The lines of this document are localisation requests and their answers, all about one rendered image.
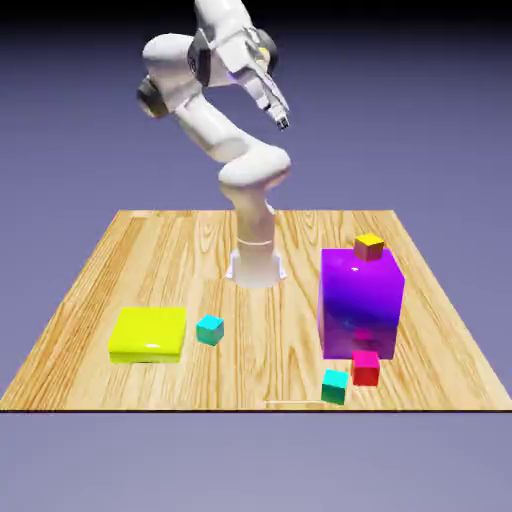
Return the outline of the small green cube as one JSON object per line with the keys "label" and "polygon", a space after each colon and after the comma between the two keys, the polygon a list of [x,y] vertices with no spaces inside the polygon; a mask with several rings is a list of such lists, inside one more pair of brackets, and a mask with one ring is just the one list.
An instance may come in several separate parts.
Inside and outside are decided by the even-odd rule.
{"label": "small green cube", "polygon": [[344,405],[349,374],[347,372],[327,369],[321,387],[321,400],[327,403]]}

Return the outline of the small orange cube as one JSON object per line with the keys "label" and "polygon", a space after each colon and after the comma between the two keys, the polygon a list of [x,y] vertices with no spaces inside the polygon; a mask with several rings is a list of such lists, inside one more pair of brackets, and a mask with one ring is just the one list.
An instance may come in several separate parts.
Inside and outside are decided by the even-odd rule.
{"label": "small orange cube", "polygon": [[358,235],[354,239],[354,254],[361,260],[370,262],[382,258],[384,240],[373,233]]}

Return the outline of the large yellow box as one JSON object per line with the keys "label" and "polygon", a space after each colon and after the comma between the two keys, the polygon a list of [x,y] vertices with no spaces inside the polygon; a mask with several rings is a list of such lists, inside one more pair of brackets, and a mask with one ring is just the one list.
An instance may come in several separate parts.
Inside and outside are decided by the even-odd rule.
{"label": "large yellow box", "polygon": [[186,332],[183,307],[124,307],[108,341],[112,363],[177,363]]}

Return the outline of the small red cube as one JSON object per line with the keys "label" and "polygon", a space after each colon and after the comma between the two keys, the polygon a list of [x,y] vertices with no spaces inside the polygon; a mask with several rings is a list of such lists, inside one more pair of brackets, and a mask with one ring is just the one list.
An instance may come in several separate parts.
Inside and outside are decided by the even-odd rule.
{"label": "small red cube", "polygon": [[376,351],[353,351],[351,375],[355,386],[376,387],[380,377],[378,353]]}

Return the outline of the large purple box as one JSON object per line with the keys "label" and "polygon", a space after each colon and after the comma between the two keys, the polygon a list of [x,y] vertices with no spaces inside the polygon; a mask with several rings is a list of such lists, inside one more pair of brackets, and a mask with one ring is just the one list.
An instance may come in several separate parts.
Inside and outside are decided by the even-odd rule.
{"label": "large purple box", "polygon": [[321,250],[317,326],[325,359],[356,350],[394,357],[405,278],[390,249],[366,262],[351,248]]}

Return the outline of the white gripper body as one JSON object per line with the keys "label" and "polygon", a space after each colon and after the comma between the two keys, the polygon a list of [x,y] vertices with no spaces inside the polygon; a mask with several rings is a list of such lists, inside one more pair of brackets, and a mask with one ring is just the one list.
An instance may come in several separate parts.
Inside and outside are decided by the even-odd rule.
{"label": "white gripper body", "polygon": [[270,117],[287,117],[287,102],[268,74],[265,59],[236,59],[229,63],[229,71],[236,82],[249,94],[258,108]]}

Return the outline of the small cyan cube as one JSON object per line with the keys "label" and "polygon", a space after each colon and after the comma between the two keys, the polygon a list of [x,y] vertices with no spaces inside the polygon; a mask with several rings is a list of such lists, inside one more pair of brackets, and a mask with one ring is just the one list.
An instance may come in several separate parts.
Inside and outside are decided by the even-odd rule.
{"label": "small cyan cube", "polygon": [[207,314],[196,324],[196,338],[201,343],[216,346],[223,336],[223,318]]}

